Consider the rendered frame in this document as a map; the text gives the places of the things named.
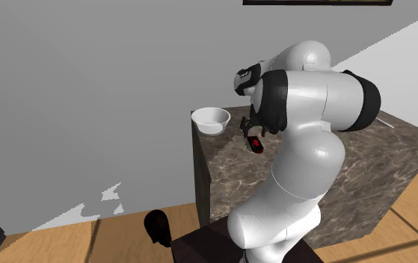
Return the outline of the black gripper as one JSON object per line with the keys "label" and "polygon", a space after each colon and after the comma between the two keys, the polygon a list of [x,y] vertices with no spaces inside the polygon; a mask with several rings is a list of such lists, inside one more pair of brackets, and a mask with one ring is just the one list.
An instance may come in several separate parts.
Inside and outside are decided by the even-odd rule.
{"label": "black gripper", "polygon": [[243,137],[247,137],[249,130],[252,127],[256,126],[262,127],[261,136],[265,137],[268,128],[263,125],[261,118],[259,117],[257,112],[255,112],[254,106],[251,105],[249,117],[242,117],[242,120],[240,122],[240,129],[242,130]]}

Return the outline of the dark framed wall picture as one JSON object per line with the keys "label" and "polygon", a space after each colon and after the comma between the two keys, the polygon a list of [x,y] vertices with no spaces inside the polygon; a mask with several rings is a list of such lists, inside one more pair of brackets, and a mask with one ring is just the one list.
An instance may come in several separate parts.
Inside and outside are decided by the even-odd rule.
{"label": "dark framed wall picture", "polygon": [[393,0],[242,0],[243,5],[390,6]]}

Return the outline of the dark brown round object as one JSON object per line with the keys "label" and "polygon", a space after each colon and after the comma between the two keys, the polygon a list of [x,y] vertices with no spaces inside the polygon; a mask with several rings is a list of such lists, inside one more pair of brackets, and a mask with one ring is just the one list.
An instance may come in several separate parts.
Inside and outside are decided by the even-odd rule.
{"label": "dark brown round object", "polygon": [[144,228],[154,244],[171,247],[170,225],[167,215],[162,210],[148,212],[144,218]]}

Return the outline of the white bowl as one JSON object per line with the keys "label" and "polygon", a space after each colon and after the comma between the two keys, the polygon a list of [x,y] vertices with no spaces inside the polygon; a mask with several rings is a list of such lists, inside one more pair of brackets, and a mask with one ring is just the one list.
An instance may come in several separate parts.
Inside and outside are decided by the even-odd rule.
{"label": "white bowl", "polygon": [[231,114],[227,110],[216,107],[199,108],[191,114],[198,131],[210,136],[222,134],[230,119]]}

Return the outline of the dark robot stand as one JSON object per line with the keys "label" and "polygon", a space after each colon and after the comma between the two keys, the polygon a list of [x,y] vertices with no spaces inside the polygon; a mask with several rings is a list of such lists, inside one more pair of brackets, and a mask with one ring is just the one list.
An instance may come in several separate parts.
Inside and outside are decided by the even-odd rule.
{"label": "dark robot stand", "polygon": [[[227,230],[227,217],[214,221],[171,242],[174,263],[240,263],[243,249]],[[300,240],[282,263],[324,263],[304,240]]]}

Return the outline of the black and red remote control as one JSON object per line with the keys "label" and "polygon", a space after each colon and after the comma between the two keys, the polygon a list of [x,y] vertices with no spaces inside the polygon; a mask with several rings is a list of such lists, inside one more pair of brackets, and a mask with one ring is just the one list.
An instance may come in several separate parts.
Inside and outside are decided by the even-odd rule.
{"label": "black and red remote control", "polygon": [[252,152],[256,154],[261,154],[264,151],[264,147],[257,136],[248,136],[247,137],[248,144],[252,150]]}

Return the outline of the thin white stick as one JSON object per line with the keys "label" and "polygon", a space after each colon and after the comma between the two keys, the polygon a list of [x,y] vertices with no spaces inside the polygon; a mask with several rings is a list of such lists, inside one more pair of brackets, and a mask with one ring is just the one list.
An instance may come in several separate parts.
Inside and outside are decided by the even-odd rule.
{"label": "thin white stick", "polygon": [[375,118],[375,120],[376,120],[376,121],[378,121],[379,123],[381,123],[382,125],[385,125],[385,126],[387,126],[387,127],[389,127],[389,128],[392,128],[392,129],[394,129],[394,128],[395,128],[395,126],[393,126],[393,125],[391,125],[391,124],[389,124],[389,123],[387,123],[387,122],[383,121],[382,119],[380,119],[380,118],[378,118],[378,117],[376,117],[376,118]]}

